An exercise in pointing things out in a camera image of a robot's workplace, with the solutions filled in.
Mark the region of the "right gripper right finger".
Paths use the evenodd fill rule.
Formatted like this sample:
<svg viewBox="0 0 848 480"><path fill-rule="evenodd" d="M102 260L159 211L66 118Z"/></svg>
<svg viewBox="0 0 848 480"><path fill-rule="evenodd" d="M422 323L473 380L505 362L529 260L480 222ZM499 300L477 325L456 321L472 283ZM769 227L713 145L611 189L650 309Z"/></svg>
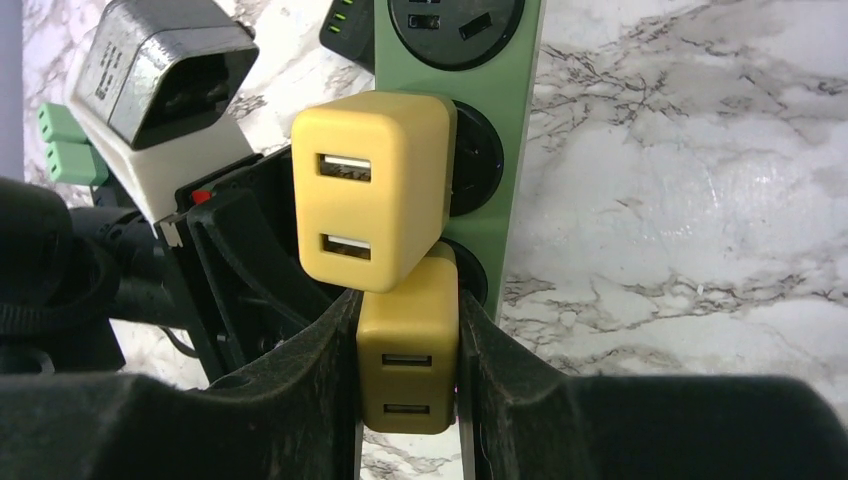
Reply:
<svg viewBox="0 0 848 480"><path fill-rule="evenodd" d="M847 433L779 376L570 376L459 304L468 479L843 479Z"/></svg>

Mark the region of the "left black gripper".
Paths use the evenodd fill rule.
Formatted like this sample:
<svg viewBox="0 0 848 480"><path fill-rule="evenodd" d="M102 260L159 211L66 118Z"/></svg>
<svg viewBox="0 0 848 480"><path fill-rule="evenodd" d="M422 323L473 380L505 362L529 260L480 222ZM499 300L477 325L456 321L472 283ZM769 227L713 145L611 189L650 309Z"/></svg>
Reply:
<svg viewBox="0 0 848 480"><path fill-rule="evenodd" d="M151 224L115 180L91 207L1 182L1 370L114 371L125 363L111 324L172 334L209 380L251 363L317 320L332 299L298 261L288 149L254 154L176 192Z"/></svg>

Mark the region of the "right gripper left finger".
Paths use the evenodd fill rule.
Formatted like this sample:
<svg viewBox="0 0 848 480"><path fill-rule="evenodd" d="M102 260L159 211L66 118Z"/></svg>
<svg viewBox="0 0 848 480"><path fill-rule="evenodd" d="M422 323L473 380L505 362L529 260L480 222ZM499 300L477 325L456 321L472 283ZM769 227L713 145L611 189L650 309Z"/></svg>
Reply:
<svg viewBox="0 0 848 480"><path fill-rule="evenodd" d="M357 292L204 390L135 374L1 381L5 479L356 479Z"/></svg>

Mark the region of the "yellow USB plug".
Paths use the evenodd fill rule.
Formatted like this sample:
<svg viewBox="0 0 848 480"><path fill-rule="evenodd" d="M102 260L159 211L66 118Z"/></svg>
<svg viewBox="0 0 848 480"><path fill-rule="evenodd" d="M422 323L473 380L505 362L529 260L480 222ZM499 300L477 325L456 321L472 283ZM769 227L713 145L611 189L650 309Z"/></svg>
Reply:
<svg viewBox="0 0 848 480"><path fill-rule="evenodd" d="M434 435L454 421L459 282L438 242L385 294L363 294L356 348L362 420L381 433Z"/></svg>
<svg viewBox="0 0 848 480"><path fill-rule="evenodd" d="M456 126L451 100L400 91L300 112L291 147L305 272L376 293L402 282L447 223Z"/></svg>

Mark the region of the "black strip with pink plugs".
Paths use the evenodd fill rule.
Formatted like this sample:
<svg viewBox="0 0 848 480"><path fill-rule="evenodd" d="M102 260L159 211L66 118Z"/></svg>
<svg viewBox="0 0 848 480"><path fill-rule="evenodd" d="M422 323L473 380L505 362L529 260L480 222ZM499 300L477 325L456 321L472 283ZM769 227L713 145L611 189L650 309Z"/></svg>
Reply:
<svg viewBox="0 0 848 480"><path fill-rule="evenodd" d="M375 69L373 8L373 0L333 0L319 35L323 47L371 74Z"/></svg>

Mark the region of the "green power strip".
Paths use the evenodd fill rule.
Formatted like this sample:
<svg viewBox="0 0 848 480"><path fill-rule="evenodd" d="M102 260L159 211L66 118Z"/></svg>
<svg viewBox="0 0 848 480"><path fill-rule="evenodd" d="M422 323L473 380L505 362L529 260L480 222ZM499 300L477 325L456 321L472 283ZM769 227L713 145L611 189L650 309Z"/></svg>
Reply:
<svg viewBox="0 0 848 480"><path fill-rule="evenodd" d="M379 90L446 97L457 109L444 239L478 266L465 285L500 314L508 233L524 159L542 1L377 1Z"/></svg>

